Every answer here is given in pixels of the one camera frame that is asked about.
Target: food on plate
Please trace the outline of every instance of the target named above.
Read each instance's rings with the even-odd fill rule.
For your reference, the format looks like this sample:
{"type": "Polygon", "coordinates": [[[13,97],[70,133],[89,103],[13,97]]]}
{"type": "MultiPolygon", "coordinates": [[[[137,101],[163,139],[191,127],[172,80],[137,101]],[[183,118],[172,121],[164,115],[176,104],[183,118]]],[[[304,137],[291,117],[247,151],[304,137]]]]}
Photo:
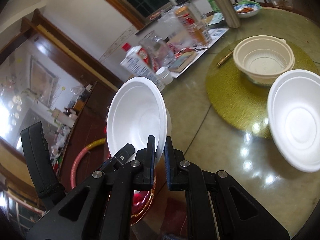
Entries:
{"type": "Polygon", "coordinates": [[[241,10],[237,10],[236,13],[247,13],[247,12],[251,12],[251,11],[254,11],[254,9],[252,9],[251,7],[246,7],[241,10]]]}
{"type": "Polygon", "coordinates": [[[161,14],[161,12],[162,12],[162,10],[151,15],[149,17],[149,21],[153,21],[154,19],[156,19],[161,14]]]}

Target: white label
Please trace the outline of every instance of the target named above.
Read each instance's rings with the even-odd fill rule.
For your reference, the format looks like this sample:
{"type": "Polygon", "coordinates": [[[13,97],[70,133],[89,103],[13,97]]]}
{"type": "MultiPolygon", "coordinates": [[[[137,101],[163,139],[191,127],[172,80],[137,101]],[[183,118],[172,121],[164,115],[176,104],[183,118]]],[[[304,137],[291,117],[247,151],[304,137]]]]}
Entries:
{"type": "Polygon", "coordinates": [[[207,30],[204,30],[204,32],[202,32],[202,34],[204,35],[205,41],[208,42],[211,40],[211,36],[207,30]]]}
{"type": "Polygon", "coordinates": [[[153,71],[148,67],[148,65],[141,60],[139,57],[128,57],[125,58],[121,63],[121,66],[128,69],[132,74],[138,77],[145,77],[151,80],[157,88],[161,91],[164,89],[164,85],[156,77],[153,71]]]}

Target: white bowl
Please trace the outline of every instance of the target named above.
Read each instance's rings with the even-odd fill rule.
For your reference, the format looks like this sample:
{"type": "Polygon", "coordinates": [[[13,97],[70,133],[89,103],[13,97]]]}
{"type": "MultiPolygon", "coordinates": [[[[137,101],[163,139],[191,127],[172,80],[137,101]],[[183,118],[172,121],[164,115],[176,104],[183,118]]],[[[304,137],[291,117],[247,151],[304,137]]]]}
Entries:
{"type": "Polygon", "coordinates": [[[138,150],[147,147],[148,136],[156,138],[156,159],[164,150],[166,137],[171,135],[171,119],[162,95],[147,78],[134,77],[118,90],[112,100],[107,118],[107,141],[111,156],[125,144],[138,150]]]}
{"type": "Polygon", "coordinates": [[[271,85],[294,66],[292,49],[284,39],[259,35],[241,41],[233,51],[237,68],[258,84],[271,85]]]}
{"type": "Polygon", "coordinates": [[[238,10],[241,10],[241,9],[244,9],[244,8],[247,8],[247,7],[252,8],[253,11],[247,12],[247,13],[237,13],[239,18],[249,18],[249,17],[255,16],[260,11],[260,7],[258,5],[250,4],[250,3],[242,4],[242,5],[236,5],[234,8],[235,8],[236,11],[238,11],[238,10]]]}
{"type": "Polygon", "coordinates": [[[320,77],[291,70],[268,95],[269,127],[283,157],[300,171],[320,170],[320,77]]]}

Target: picture frame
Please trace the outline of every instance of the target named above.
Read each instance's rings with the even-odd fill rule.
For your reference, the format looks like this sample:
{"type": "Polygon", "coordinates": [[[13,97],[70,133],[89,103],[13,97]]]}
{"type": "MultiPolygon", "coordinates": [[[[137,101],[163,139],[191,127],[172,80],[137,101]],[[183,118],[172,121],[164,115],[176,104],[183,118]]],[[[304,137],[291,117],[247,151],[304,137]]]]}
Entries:
{"type": "Polygon", "coordinates": [[[37,94],[39,101],[50,108],[58,78],[34,56],[30,58],[30,90],[37,94]]]}

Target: metal screw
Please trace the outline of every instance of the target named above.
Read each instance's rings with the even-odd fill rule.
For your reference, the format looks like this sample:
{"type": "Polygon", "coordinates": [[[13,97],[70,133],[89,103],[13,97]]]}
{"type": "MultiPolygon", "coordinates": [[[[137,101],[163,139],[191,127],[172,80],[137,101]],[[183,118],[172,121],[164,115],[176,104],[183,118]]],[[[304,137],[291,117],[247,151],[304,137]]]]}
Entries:
{"type": "Polygon", "coordinates": [[[140,165],[140,162],[138,160],[134,160],[130,162],[132,167],[138,167],[140,165]]]}
{"type": "Polygon", "coordinates": [[[102,176],[102,172],[101,171],[94,171],[92,173],[92,177],[94,177],[95,179],[100,178],[102,176]]]}
{"type": "Polygon", "coordinates": [[[182,167],[188,167],[188,166],[190,166],[190,162],[188,162],[188,161],[181,161],[181,162],[180,162],[180,165],[181,165],[182,167]]]}
{"type": "Polygon", "coordinates": [[[226,171],[218,171],[218,176],[220,178],[226,178],[228,176],[228,173],[226,171]]]}

